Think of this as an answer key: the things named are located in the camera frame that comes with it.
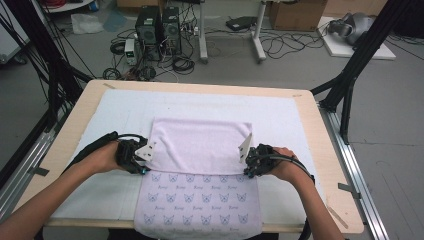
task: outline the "concrete floor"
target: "concrete floor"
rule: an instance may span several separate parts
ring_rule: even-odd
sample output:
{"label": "concrete floor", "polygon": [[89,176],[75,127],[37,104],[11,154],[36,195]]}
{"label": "concrete floor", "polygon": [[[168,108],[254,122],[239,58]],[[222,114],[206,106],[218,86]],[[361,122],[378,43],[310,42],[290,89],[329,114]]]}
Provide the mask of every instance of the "concrete floor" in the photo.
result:
{"label": "concrete floor", "polygon": [[[95,13],[100,22],[119,24],[97,34],[68,36],[92,72],[101,76],[111,66],[110,40],[119,32],[134,27],[131,19],[116,18],[112,7]],[[70,22],[69,15],[58,22]],[[207,26],[225,29],[225,19],[208,20]],[[271,88],[312,89],[334,77],[349,59],[330,57],[325,47],[305,49],[281,59],[256,61],[253,44],[247,35],[208,35],[208,64],[192,59],[195,70],[190,75],[169,73],[155,81],[194,84],[217,84]],[[424,57],[423,45],[396,42]],[[395,61],[372,60],[359,76],[353,96],[349,139],[374,203],[391,239],[420,239],[424,233],[424,95],[423,60],[386,42],[396,55]],[[71,64],[86,71],[67,47]],[[118,68],[128,69],[126,64]],[[316,96],[323,99],[325,93]],[[47,109],[42,88],[30,64],[9,63],[0,68],[0,167],[12,156],[32,127]],[[46,239],[106,239],[106,229],[46,228]],[[296,239],[296,234],[281,234],[280,239]],[[371,239],[368,230],[350,239]]]}

